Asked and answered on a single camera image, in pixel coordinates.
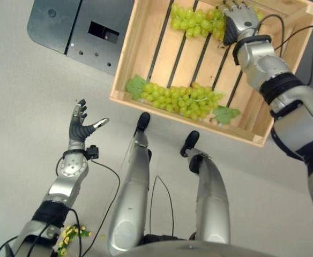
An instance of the black cable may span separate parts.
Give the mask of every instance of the black cable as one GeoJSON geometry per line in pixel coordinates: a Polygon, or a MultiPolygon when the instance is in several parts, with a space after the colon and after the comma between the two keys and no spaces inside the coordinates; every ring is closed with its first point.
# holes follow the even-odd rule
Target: black cable
{"type": "Polygon", "coordinates": [[[279,57],[283,56],[283,45],[284,45],[284,39],[285,39],[285,25],[284,25],[284,20],[281,16],[279,16],[278,14],[269,14],[267,16],[265,16],[258,24],[258,26],[256,27],[256,30],[254,31],[254,35],[256,31],[259,31],[260,26],[262,25],[262,23],[267,20],[270,17],[276,17],[280,20],[281,23],[281,45],[280,45],[280,53],[279,53],[279,57]]]}
{"type": "MultiPolygon", "coordinates": [[[[299,29],[298,31],[292,33],[292,34],[287,38],[287,40],[285,40],[280,46],[276,47],[275,50],[277,50],[277,49],[279,49],[280,47],[282,47],[287,41],[289,41],[289,40],[291,39],[291,37],[293,37],[294,35],[296,35],[298,32],[301,32],[301,31],[303,31],[303,30],[305,30],[305,29],[308,29],[308,28],[313,28],[313,26],[307,26],[307,27],[301,28],[301,29],[299,29]]],[[[310,77],[309,77],[309,82],[307,83],[308,86],[310,86],[310,84],[311,84],[312,75],[313,75],[313,50],[312,50],[310,77]]]]}
{"type": "Polygon", "coordinates": [[[76,217],[77,227],[78,227],[78,238],[79,238],[79,257],[81,257],[82,244],[81,244],[80,223],[79,223],[78,214],[77,214],[77,212],[74,209],[69,209],[69,211],[73,212],[75,217],[76,217]]]}
{"type": "Polygon", "coordinates": [[[105,221],[105,219],[106,219],[106,217],[107,217],[107,215],[108,215],[108,213],[109,213],[109,211],[110,211],[110,208],[111,208],[111,206],[113,205],[113,203],[114,203],[114,201],[115,201],[115,199],[116,199],[116,197],[117,197],[118,190],[120,189],[120,185],[121,185],[121,179],[120,179],[119,175],[118,175],[112,168],[110,168],[110,167],[108,167],[108,166],[106,166],[106,165],[104,165],[104,164],[102,164],[102,163],[96,162],[96,161],[94,161],[93,159],[91,159],[91,162],[93,162],[93,163],[95,163],[95,164],[97,164],[97,165],[99,165],[99,166],[102,166],[102,167],[104,167],[104,168],[107,168],[107,169],[110,170],[113,174],[115,174],[115,176],[116,176],[117,179],[118,179],[118,186],[117,186],[117,189],[116,189],[116,193],[115,193],[115,195],[114,195],[114,198],[112,199],[112,201],[111,201],[111,203],[110,203],[110,205],[109,205],[109,208],[107,209],[107,211],[106,211],[106,213],[105,213],[105,215],[104,215],[104,218],[103,218],[103,220],[102,220],[102,222],[101,222],[101,224],[100,224],[100,226],[99,226],[99,228],[98,228],[98,230],[97,230],[97,232],[96,232],[96,235],[94,236],[94,238],[93,238],[93,240],[92,240],[90,246],[88,247],[88,249],[83,253],[83,255],[82,255],[81,257],[84,257],[85,254],[86,254],[86,253],[91,249],[91,247],[93,246],[93,244],[94,244],[94,242],[95,242],[95,240],[96,240],[96,238],[97,238],[97,236],[98,236],[98,234],[99,234],[99,231],[101,230],[101,228],[102,228],[102,226],[103,226],[103,224],[104,224],[104,221],[105,221]]]}
{"type": "Polygon", "coordinates": [[[59,173],[58,173],[59,163],[62,159],[63,159],[63,157],[61,156],[60,159],[58,160],[58,162],[56,163],[56,166],[55,166],[55,174],[57,177],[59,176],[59,173]]]}
{"type": "Polygon", "coordinates": [[[159,178],[159,180],[162,182],[163,186],[166,188],[167,194],[168,194],[168,198],[169,198],[169,202],[171,205],[171,213],[172,213],[172,236],[174,235],[174,214],[173,214],[173,204],[172,204],[172,198],[171,198],[171,194],[169,193],[169,190],[166,186],[166,184],[162,181],[162,179],[159,176],[156,176],[154,179],[154,184],[153,184],[153,190],[152,190],[152,197],[151,197],[151,207],[150,207],[150,233],[151,233],[151,218],[152,218],[152,204],[153,204],[153,196],[154,196],[154,189],[155,189],[155,183],[157,182],[157,178],[159,178]]]}
{"type": "Polygon", "coordinates": [[[13,237],[13,238],[10,238],[10,239],[7,240],[6,242],[4,242],[4,243],[0,246],[0,252],[1,252],[1,250],[3,249],[3,247],[4,247],[6,244],[10,243],[11,241],[15,240],[16,238],[18,238],[18,236],[15,236],[15,237],[13,237]]]}
{"type": "MultiPolygon", "coordinates": [[[[79,218],[78,218],[78,214],[74,209],[69,209],[69,211],[73,212],[74,215],[76,216],[76,221],[77,221],[77,226],[78,226],[78,231],[79,231],[79,257],[81,257],[81,237],[80,237],[80,223],[79,223],[79,218]]],[[[34,239],[34,241],[32,242],[32,245],[30,246],[30,249],[27,253],[27,257],[30,257],[34,246],[36,245],[36,243],[38,242],[38,240],[41,238],[41,235],[45,232],[45,230],[51,225],[51,223],[57,219],[60,215],[62,215],[62,213],[59,213],[58,215],[56,215],[51,221],[49,221],[46,226],[44,226],[44,228],[42,229],[42,231],[38,234],[38,236],[34,239]]]]}

